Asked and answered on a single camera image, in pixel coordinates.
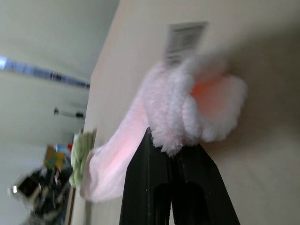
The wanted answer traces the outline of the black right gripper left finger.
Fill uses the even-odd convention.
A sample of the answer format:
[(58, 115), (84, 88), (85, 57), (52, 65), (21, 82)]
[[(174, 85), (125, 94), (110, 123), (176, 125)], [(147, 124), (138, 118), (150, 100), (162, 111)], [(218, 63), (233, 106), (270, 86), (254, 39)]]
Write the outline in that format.
[(171, 195), (168, 158), (153, 145), (148, 128), (126, 171), (121, 225), (169, 224)]

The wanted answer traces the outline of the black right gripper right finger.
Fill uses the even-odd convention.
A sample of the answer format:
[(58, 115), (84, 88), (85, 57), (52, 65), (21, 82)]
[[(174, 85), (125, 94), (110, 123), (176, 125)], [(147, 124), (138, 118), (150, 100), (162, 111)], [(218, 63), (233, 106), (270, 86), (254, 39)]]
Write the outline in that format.
[(177, 225), (240, 224), (218, 167), (201, 145), (172, 160), (172, 211)]

